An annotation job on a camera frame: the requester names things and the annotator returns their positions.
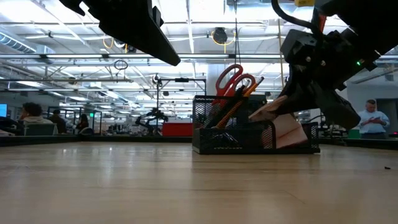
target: black mesh desk organizer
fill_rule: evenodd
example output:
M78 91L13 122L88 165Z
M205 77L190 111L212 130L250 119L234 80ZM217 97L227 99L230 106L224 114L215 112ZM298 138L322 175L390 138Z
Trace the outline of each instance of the black mesh desk organizer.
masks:
M193 99L193 150L199 154L313 154L320 152L318 124L303 124L308 141L276 149L275 126L270 121L250 123L251 109L247 98L229 119L225 129L206 128L222 108L214 101L224 96L196 96Z

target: dark hair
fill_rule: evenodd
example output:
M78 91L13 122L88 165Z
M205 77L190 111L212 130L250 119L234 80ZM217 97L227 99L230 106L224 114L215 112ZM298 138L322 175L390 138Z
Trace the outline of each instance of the dark hair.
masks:
M88 123L87 114L82 114L82 115L80 116L80 119L81 119L81 122L86 122L86 123Z
M370 104L372 104L372 105L375 105L375 104L376 104L376 100L367 100L367 103L370 103Z
M36 103L24 103L22 107L32 116L42 115L42 107Z

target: man holding phone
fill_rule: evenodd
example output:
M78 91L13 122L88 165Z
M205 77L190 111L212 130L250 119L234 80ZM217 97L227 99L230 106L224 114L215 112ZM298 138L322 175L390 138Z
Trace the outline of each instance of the man holding phone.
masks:
M386 139L386 130L390 125L388 117L381 111L376 111L376 101L368 100L366 110L359 112L361 117L359 133L362 139Z

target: paper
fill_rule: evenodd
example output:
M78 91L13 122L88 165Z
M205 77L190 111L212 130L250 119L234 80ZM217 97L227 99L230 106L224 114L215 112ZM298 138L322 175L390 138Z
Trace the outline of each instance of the paper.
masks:
M285 146L291 146L294 144L300 144L308 140L302 126L298 123L291 114L284 114L277 116L272 112L275 111L283 102L287 99L287 96L281 96L274 102L266 104L262 108L258 109L249 119L253 122L270 120L275 125L275 136L276 136L276 148L280 149ZM270 141L269 138L262 138L264 141ZM268 146L269 142L263 142L264 146Z

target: computer monitor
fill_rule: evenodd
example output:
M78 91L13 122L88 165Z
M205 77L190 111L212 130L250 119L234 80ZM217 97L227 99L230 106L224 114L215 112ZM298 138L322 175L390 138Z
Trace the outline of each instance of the computer monitor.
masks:
M7 117L7 104L0 103L0 116Z

